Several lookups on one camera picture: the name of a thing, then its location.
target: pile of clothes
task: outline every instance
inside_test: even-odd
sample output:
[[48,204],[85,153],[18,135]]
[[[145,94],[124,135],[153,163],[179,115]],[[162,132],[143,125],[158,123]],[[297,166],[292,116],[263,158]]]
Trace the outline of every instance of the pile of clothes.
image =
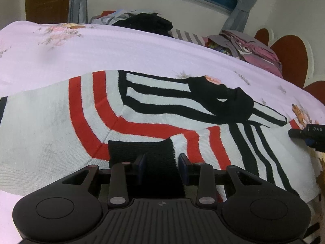
[[144,10],[121,9],[111,14],[92,19],[91,24],[127,27],[145,32],[172,37],[168,33],[173,28],[172,22],[161,18],[158,13]]
[[205,41],[208,48],[244,60],[283,78],[282,64],[274,51],[249,35],[234,30],[222,30],[219,35],[206,37]]

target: bed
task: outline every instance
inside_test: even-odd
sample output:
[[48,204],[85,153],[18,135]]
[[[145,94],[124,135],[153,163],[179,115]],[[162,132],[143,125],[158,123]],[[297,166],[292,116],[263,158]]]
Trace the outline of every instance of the bed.
[[[210,81],[225,84],[228,88],[240,87],[254,101],[284,115],[289,122],[289,129],[293,126],[302,128],[306,118],[308,122],[325,124],[325,106],[321,99],[316,99],[317,85],[304,90],[304,73],[300,77],[287,78],[287,63],[284,59],[285,80],[200,45],[203,43],[202,38],[196,39],[194,35],[180,30],[174,33],[177,36],[178,33],[184,35],[181,39],[174,39],[106,25],[14,22],[0,31],[0,97],[46,87],[90,72],[123,69],[169,78],[206,76]],[[261,33],[258,32],[256,37],[265,43],[269,42],[270,39]],[[274,51],[283,53],[283,46],[279,46],[278,42],[273,44]],[[308,58],[304,52],[301,56]],[[306,74],[310,62],[309,58],[307,62],[300,62],[307,69]],[[316,244],[320,241],[321,191],[315,177],[322,171],[321,164],[316,157],[302,157],[299,161],[293,158],[292,161],[297,180],[312,185],[301,190],[303,200],[309,203],[313,213],[313,228],[305,236],[305,241]],[[76,168],[79,166],[66,167],[62,175]],[[4,179],[8,170],[1,174],[1,179]],[[11,214],[15,203],[23,195],[0,191],[2,243],[14,244],[21,240]]]

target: silver screw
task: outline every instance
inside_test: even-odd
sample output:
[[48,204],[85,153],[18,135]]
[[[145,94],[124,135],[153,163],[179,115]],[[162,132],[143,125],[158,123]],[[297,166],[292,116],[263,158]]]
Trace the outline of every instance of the silver screw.
[[121,205],[121,204],[124,204],[126,202],[126,200],[123,197],[116,196],[116,197],[111,198],[110,202],[113,205]]
[[210,205],[213,204],[215,200],[212,197],[205,196],[205,197],[201,197],[199,199],[199,202],[203,205]]

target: black device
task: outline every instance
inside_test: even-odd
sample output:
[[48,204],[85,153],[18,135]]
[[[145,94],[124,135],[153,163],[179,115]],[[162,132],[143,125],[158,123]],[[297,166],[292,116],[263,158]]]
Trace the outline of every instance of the black device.
[[304,129],[289,129],[288,135],[291,138],[305,140],[307,146],[325,152],[325,125],[307,124]]
[[[215,170],[180,154],[184,185],[198,187],[195,202],[131,199],[127,188],[141,186],[145,163],[139,156],[111,169],[89,165],[23,197],[12,215],[21,244],[304,243],[311,214],[298,196],[237,166]],[[216,184],[224,185],[223,203]]]

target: bed sheet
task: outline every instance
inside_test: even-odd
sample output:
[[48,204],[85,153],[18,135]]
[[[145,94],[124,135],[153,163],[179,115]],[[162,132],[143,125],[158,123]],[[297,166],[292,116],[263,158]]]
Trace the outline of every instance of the bed sheet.
[[[323,104],[267,71],[193,43],[122,27],[14,22],[0,31],[0,69],[0,97],[101,70],[173,78],[206,75],[242,88],[289,120],[300,111],[299,122],[325,124]],[[0,191],[1,243],[20,241],[11,219],[20,198]]]

